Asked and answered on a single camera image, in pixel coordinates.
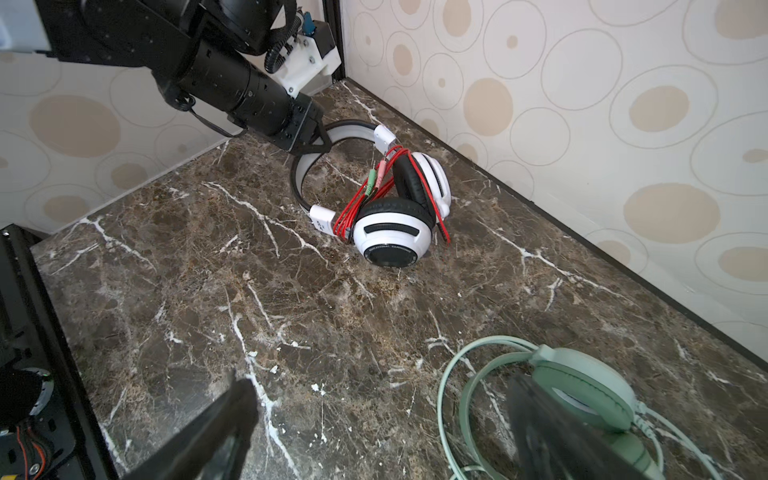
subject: white ear cup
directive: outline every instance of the white ear cup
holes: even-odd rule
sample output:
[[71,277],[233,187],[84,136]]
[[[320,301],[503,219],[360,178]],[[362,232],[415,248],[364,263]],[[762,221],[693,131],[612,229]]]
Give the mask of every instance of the white ear cup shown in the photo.
[[409,266],[427,252],[432,231],[411,215],[382,212],[358,220],[353,239],[357,250],[376,265]]
[[432,198],[435,199],[440,216],[446,218],[451,213],[451,186],[440,163],[429,155],[414,152],[413,159],[422,168],[427,180]]

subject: marble countertop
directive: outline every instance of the marble countertop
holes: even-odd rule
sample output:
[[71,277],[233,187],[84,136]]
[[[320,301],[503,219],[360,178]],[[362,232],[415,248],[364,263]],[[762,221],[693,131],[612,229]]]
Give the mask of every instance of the marble countertop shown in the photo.
[[[262,407],[243,478],[448,478],[435,422],[453,353],[520,336],[602,359],[732,478],[768,472],[764,372],[351,83],[326,118],[387,124],[438,158],[455,195],[428,257],[368,264],[314,230],[287,155],[245,136],[33,248],[118,471],[126,472],[253,374]],[[372,146],[337,145],[305,193],[336,208]],[[498,350],[470,355],[479,369]],[[514,478],[504,375],[475,397],[486,457]],[[452,412],[468,368],[449,384]],[[667,478],[704,478],[664,438]]]

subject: green ear cup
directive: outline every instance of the green ear cup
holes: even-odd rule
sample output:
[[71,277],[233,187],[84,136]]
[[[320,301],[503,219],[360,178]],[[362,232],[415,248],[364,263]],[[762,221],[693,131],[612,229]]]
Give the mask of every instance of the green ear cup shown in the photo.
[[643,446],[638,437],[629,432],[606,433],[603,435],[606,442],[617,455],[630,465],[653,480],[664,480],[650,453]]
[[608,432],[626,432],[637,400],[610,366],[585,353],[542,345],[531,357],[533,380],[582,422]]

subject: headphones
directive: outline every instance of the headphones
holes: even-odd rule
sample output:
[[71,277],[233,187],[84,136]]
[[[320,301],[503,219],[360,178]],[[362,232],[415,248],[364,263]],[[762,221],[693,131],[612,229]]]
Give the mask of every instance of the headphones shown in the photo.
[[[322,154],[294,157],[290,183],[299,205],[317,230],[354,241],[357,250],[374,265],[413,265],[427,253],[435,225],[439,222],[444,229],[442,219],[451,212],[451,187],[440,163],[429,155],[395,146],[395,135],[383,125],[341,120],[329,124],[326,131],[331,145],[350,138],[368,140],[385,160],[379,165],[378,177],[371,170],[358,192],[360,195],[365,190],[366,194],[359,199],[356,195],[337,217],[333,210],[310,205],[301,195],[307,172]],[[383,162],[386,171],[392,171],[392,179],[381,184]],[[380,186],[378,191],[373,189],[374,181],[377,188]],[[384,197],[392,185],[397,197]]]
[[[442,418],[442,401],[448,377],[456,363],[470,350],[484,345],[511,346],[516,353],[506,353],[493,359],[467,382],[458,406],[459,426],[467,449],[479,466],[458,466],[448,444]],[[438,427],[445,455],[455,478],[466,480],[464,472],[480,470],[494,479],[505,477],[480,455],[469,427],[469,407],[477,385],[494,369],[512,363],[527,362],[533,366],[531,377],[563,408],[595,429],[601,431],[602,440],[621,458],[641,472],[649,480],[664,480],[664,454],[654,426],[643,415],[661,422],[680,444],[690,450],[710,473],[711,478],[722,480],[714,468],[712,458],[703,454],[693,442],[661,414],[638,402],[632,387],[614,369],[600,360],[573,349],[537,346],[513,336],[490,336],[469,343],[446,367],[438,390]],[[651,458],[640,439],[630,429],[637,427],[654,444],[656,460]]]

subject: white headphones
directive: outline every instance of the white headphones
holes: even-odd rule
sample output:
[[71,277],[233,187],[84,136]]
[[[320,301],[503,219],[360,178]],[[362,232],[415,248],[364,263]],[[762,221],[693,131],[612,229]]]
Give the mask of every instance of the white headphones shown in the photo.
[[[382,155],[390,153],[390,148],[396,144],[395,135],[386,127],[377,127],[363,121],[337,121],[328,125],[326,130],[331,144],[359,138],[373,142]],[[304,154],[294,157],[290,173],[291,189],[299,205],[309,214],[315,228],[335,235],[336,212],[320,205],[310,206],[301,196],[306,173],[321,155]],[[339,235],[345,240],[351,238],[357,250],[375,265],[413,265],[429,248],[432,229],[438,219],[435,207],[439,218],[446,218],[451,212],[451,187],[440,163],[419,152],[411,156],[419,171],[413,167],[408,155],[398,157],[392,165],[392,177],[398,196],[376,199],[369,197],[353,218],[351,235],[349,231],[344,231],[346,229]],[[429,192],[424,188],[422,179],[429,186]]]

